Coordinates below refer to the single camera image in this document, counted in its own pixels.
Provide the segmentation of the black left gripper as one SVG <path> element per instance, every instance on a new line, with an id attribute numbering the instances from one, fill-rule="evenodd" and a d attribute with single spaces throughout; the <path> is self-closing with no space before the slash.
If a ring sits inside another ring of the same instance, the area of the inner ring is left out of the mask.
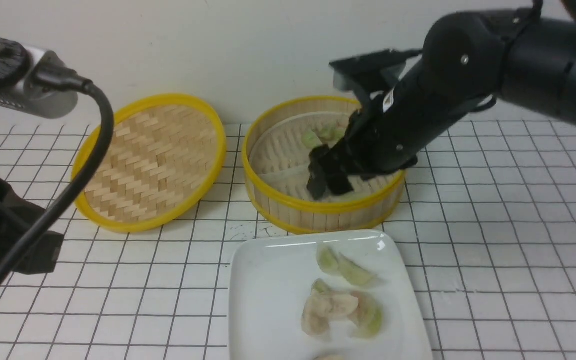
<path id="1" fill-rule="evenodd" d="M 0 178 L 0 262 L 45 212 L 44 208 L 18 196 L 13 187 Z M 63 242 L 64 235 L 46 231 L 13 272 L 24 275 L 54 272 Z"/>

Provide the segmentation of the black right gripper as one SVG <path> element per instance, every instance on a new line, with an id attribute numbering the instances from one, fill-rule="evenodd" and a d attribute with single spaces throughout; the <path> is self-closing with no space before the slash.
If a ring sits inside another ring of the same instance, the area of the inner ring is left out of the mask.
<path id="1" fill-rule="evenodd" d="M 330 150 L 319 145 L 309 153 L 306 189 L 313 199 L 327 191 L 343 196 L 355 191 L 349 176 L 375 177 L 411 167 L 414 157 L 457 121 L 480 107 L 487 93 L 442 93 L 422 75 L 407 75 L 386 95 L 350 117 L 338 159 L 320 159 Z"/>

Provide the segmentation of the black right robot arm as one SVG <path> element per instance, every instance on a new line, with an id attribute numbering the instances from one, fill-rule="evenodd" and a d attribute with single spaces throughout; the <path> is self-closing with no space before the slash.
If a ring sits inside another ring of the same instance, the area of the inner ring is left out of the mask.
<path id="1" fill-rule="evenodd" d="M 576 126 L 576 0 L 569 22 L 532 7 L 462 11 L 437 20 L 422 48 L 334 60 L 334 87 L 360 107 L 335 145 L 310 152 L 307 191 L 319 201 L 413 167 L 450 127 L 497 101 Z"/>

